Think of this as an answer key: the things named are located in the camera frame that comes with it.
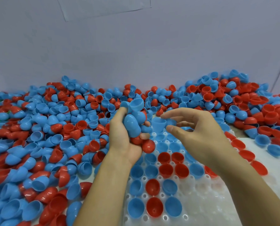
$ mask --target person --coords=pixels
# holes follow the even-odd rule
[[[109,151],[85,198],[74,226],[118,226],[128,176],[142,149],[131,144],[123,125],[126,108],[120,108],[110,121]],[[280,199],[255,169],[231,146],[220,126],[207,111],[177,108],[161,115],[176,126],[167,132],[179,139],[199,162],[210,167],[228,187],[243,226],[279,225]],[[180,127],[189,126],[193,132]],[[140,134],[145,140],[148,133]]]

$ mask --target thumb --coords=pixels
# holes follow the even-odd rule
[[[172,134],[175,138],[179,139],[182,143],[186,140],[189,134],[185,130],[173,125],[168,125],[166,127],[166,131]]]

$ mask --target white paper on table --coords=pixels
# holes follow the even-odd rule
[[[58,0],[66,21],[150,8],[150,0]]]

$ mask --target person's right hand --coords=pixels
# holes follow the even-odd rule
[[[165,112],[161,118],[176,120],[177,126],[168,125],[167,132],[179,139],[197,161],[215,172],[231,157],[240,157],[208,111],[177,108]],[[191,127],[194,131],[187,132],[180,128],[183,126]]]

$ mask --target person's left hand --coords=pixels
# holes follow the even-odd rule
[[[123,118],[127,113],[127,108],[120,107],[116,115],[109,123],[109,150],[120,154],[123,158],[128,160],[132,167],[142,154],[140,145],[135,145],[129,142],[129,137],[126,128],[123,125]],[[149,121],[145,121],[146,126],[149,126]],[[149,139],[149,133],[141,133],[142,140]]]

